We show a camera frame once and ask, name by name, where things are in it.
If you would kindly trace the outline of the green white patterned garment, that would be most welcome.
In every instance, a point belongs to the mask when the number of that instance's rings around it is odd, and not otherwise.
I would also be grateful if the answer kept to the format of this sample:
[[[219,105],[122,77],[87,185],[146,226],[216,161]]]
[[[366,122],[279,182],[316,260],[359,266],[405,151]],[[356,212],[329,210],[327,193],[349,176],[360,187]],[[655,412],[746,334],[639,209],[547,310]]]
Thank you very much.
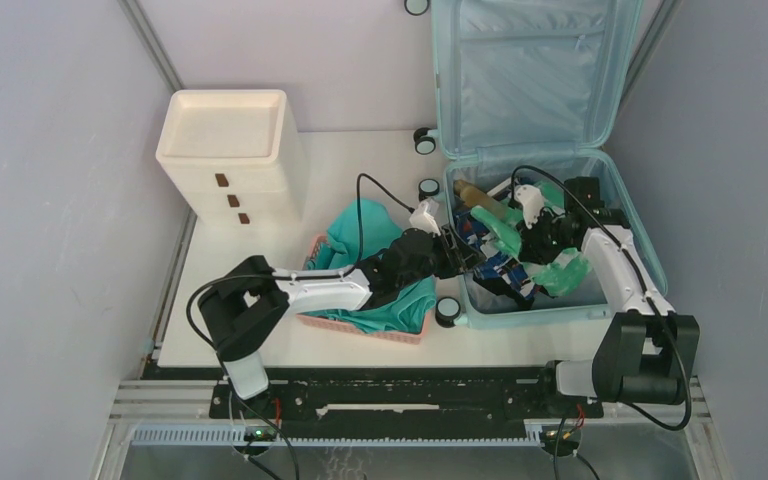
[[[473,271],[482,288],[528,303],[539,293],[552,298],[570,294],[591,273],[578,247],[552,231],[567,218],[545,197],[557,189],[544,182],[501,183],[487,193],[466,181],[456,185],[465,208],[456,228],[485,257]]]

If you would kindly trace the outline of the teal shirt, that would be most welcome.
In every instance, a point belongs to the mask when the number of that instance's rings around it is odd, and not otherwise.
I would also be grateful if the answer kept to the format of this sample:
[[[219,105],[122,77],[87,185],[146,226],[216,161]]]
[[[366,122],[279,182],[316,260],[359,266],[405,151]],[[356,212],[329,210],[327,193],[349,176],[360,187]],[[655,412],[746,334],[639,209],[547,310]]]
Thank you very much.
[[[360,269],[372,277],[372,268],[381,265],[380,252],[390,247],[403,232],[381,203],[366,198],[354,201],[327,228],[327,245],[306,268],[340,269],[360,259]],[[376,308],[326,309],[312,311],[310,315],[350,324],[365,334],[387,331],[418,334],[435,301],[434,280],[426,277],[399,290],[391,302]]]

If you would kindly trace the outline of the light blue ribbed suitcase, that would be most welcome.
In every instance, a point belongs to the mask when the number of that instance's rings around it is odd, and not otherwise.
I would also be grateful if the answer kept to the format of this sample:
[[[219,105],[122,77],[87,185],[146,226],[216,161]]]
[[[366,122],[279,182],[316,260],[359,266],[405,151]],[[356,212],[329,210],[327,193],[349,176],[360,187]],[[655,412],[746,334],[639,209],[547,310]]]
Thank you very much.
[[[604,152],[633,53],[638,1],[410,1],[432,25],[437,120],[420,128],[457,179],[593,176],[630,223],[639,273],[661,313],[667,281],[613,159]]]

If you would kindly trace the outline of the white three-drawer storage cabinet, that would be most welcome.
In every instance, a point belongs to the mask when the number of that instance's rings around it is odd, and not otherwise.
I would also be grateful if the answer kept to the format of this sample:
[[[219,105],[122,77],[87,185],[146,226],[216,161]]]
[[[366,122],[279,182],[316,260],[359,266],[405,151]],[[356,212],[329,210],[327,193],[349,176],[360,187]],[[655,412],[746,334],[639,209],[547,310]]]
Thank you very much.
[[[207,224],[256,229],[302,220],[310,161],[282,90],[175,92],[156,159]]]

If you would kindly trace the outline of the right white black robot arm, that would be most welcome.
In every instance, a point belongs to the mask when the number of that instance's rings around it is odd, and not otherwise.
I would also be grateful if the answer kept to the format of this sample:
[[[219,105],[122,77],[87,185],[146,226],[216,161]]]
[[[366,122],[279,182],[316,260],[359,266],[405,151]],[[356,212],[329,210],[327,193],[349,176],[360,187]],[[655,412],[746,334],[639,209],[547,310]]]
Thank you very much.
[[[592,359],[555,363],[554,378],[538,388],[539,406],[562,416],[578,397],[626,404],[686,402],[700,337],[696,319],[677,313],[657,290],[637,253],[628,217],[605,204],[597,178],[575,177],[560,187],[559,213],[538,187],[515,187],[513,198],[523,217],[517,226],[519,259],[548,264],[566,249],[577,250],[613,318]]]

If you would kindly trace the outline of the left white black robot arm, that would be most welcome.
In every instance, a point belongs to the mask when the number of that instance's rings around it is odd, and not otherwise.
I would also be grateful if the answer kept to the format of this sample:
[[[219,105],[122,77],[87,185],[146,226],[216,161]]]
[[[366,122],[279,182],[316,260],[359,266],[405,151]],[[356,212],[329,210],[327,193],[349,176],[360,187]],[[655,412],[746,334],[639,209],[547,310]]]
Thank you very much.
[[[234,404],[258,417],[273,401],[259,349],[283,317],[379,308],[420,281],[463,275],[485,260],[448,226],[438,233],[409,228],[388,247],[339,269],[286,270],[254,255],[199,287],[185,315],[214,351],[233,388]]]

